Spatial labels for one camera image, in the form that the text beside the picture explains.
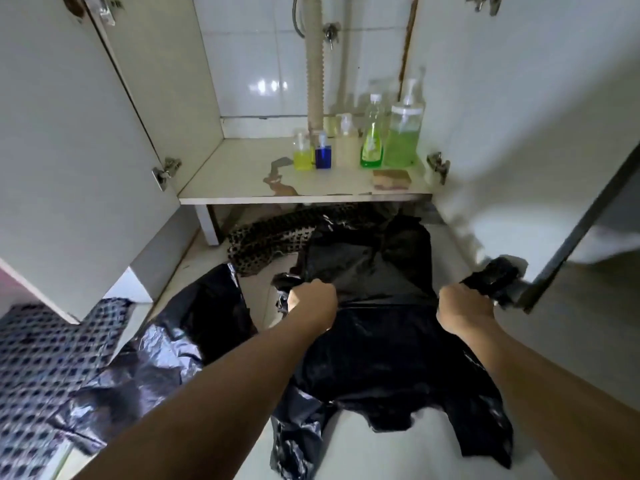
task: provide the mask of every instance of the hand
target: hand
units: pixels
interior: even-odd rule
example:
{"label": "hand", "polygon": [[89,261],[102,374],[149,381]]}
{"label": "hand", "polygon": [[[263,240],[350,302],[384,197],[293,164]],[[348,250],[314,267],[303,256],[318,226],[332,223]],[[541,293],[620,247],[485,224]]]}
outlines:
{"label": "hand", "polygon": [[320,333],[329,330],[338,309],[338,296],[332,284],[313,280],[302,283],[289,292],[289,312],[295,308],[300,318],[317,323]]}
{"label": "hand", "polygon": [[460,338],[468,331],[497,325],[492,300],[462,283],[440,290],[438,321],[444,330]]}

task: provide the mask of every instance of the white cabinet door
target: white cabinet door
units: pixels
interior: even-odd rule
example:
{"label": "white cabinet door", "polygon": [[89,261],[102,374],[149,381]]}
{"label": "white cabinet door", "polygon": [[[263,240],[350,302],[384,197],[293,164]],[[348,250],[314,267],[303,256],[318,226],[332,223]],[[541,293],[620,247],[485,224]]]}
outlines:
{"label": "white cabinet door", "polygon": [[85,14],[0,0],[0,265],[82,320],[179,203]]}
{"label": "white cabinet door", "polygon": [[180,192],[223,139],[193,0],[119,1],[98,24],[160,160],[182,160]]}
{"label": "white cabinet door", "polygon": [[466,254],[533,282],[640,141],[640,0],[420,0],[420,154],[451,160],[434,197]]}

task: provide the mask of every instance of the cabinet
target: cabinet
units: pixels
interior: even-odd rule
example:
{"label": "cabinet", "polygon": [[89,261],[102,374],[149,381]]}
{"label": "cabinet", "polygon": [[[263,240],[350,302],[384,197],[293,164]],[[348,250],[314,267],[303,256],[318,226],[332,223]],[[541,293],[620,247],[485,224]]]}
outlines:
{"label": "cabinet", "polygon": [[[419,154],[451,171],[443,186],[412,169],[400,191],[279,166],[286,141],[223,140],[192,0],[121,3],[103,44],[82,5],[78,18],[63,0],[0,1],[0,266],[69,321],[180,203],[433,194],[472,264],[513,255],[540,283],[640,139],[638,0],[503,0],[497,17],[420,0]],[[162,192],[166,157],[183,167]]]}

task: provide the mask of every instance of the grey hose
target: grey hose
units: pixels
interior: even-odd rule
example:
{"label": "grey hose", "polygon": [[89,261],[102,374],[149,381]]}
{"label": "grey hose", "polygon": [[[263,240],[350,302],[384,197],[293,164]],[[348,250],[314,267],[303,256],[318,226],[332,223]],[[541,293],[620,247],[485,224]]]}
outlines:
{"label": "grey hose", "polygon": [[298,12],[298,0],[293,0],[293,8],[291,9],[291,17],[293,18],[293,28],[295,28],[296,32],[298,33],[298,35],[300,35],[301,38],[304,38],[305,37],[304,33],[302,33],[298,28],[298,17],[296,16],[297,12]]}

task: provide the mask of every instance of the bottle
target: bottle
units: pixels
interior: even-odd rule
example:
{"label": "bottle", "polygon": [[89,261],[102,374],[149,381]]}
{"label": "bottle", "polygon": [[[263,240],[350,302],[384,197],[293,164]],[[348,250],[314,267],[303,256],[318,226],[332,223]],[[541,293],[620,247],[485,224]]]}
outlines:
{"label": "bottle", "polygon": [[416,148],[420,138],[420,126],[424,104],[415,101],[417,79],[409,79],[402,103],[391,106],[391,121],[385,144],[385,164],[391,168],[413,165],[417,159]]}
{"label": "bottle", "polygon": [[316,168],[331,168],[331,145],[328,143],[326,133],[317,131],[314,136],[318,142],[316,146]]}
{"label": "bottle", "polygon": [[305,130],[296,130],[293,136],[293,168],[296,170],[312,170],[314,153]]}
{"label": "bottle", "polygon": [[353,125],[350,112],[339,114],[340,131],[335,139],[333,166],[338,168],[358,168],[360,166],[360,137]]}
{"label": "bottle", "polygon": [[367,122],[360,152],[360,165],[364,168],[377,168],[382,164],[382,94],[372,94],[369,100],[371,103],[365,112]]}

